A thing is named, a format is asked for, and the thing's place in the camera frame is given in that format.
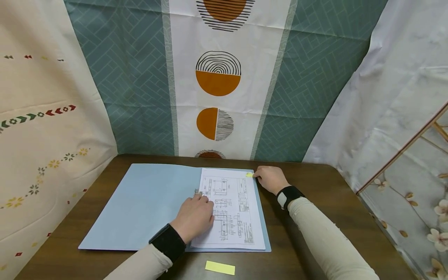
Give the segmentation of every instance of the wooden table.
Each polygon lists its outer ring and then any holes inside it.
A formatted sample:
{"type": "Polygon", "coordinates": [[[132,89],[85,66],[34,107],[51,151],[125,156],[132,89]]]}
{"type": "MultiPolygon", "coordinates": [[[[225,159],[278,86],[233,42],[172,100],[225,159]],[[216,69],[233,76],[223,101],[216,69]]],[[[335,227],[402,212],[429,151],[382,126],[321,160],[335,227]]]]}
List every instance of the wooden table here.
{"type": "MultiPolygon", "coordinates": [[[[256,169],[275,165],[322,210],[358,249],[381,280],[414,279],[341,175],[327,165],[242,160],[120,155],[112,160],[16,279],[103,279],[132,253],[78,250],[91,226],[132,163],[256,169]]],[[[259,186],[271,253],[185,253],[162,279],[324,279],[287,213],[259,186]],[[205,271],[207,260],[236,266],[235,276],[205,271]]]]}

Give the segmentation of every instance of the paper document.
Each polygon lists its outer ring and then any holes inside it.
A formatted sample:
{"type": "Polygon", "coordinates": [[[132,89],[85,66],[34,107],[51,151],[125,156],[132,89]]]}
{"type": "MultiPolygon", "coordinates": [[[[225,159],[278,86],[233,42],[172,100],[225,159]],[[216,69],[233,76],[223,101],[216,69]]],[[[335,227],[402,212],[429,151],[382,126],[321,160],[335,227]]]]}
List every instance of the paper document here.
{"type": "Polygon", "coordinates": [[[264,250],[265,243],[255,196],[254,180],[247,172],[203,168],[199,192],[215,204],[210,230],[193,239],[198,248],[264,250]]]}

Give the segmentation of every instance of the sticky note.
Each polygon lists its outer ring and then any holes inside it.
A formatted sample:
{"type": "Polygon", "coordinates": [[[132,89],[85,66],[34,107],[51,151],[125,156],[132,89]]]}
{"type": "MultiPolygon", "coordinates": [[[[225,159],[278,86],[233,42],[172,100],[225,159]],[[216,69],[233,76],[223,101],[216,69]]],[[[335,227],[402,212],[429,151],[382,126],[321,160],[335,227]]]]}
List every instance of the sticky note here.
{"type": "Polygon", "coordinates": [[[205,264],[205,270],[215,271],[229,275],[235,275],[235,266],[223,263],[215,263],[207,261],[205,264]]]}

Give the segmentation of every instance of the hand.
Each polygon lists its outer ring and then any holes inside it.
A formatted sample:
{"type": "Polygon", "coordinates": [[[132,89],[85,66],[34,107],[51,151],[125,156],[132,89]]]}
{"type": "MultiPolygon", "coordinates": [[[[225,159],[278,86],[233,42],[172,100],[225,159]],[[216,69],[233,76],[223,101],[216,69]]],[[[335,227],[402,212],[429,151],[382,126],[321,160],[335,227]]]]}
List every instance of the hand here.
{"type": "Polygon", "coordinates": [[[212,225],[213,201],[208,197],[195,194],[182,203],[177,217],[170,223],[185,244],[206,232],[212,225]]]}
{"type": "Polygon", "coordinates": [[[291,185],[286,180],[283,171],[274,166],[258,166],[254,178],[258,178],[261,186],[275,195],[291,185]]]}

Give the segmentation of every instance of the arm sleeve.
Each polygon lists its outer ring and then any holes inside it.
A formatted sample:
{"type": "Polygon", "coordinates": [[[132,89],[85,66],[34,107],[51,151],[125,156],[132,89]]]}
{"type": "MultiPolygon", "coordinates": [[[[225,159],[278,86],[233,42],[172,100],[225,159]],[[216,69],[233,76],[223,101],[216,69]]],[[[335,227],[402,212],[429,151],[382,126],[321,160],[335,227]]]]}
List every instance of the arm sleeve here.
{"type": "Polygon", "coordinates": [[[149,244],[125,260],[105,280],[155,280],[171,266],[171,260],[149,244]]]}
{"type": "Polygon", "coordinates": [[[329,280],[379,280],[345,235],[308,199],[293,200],[288,210],[329,280]]]}

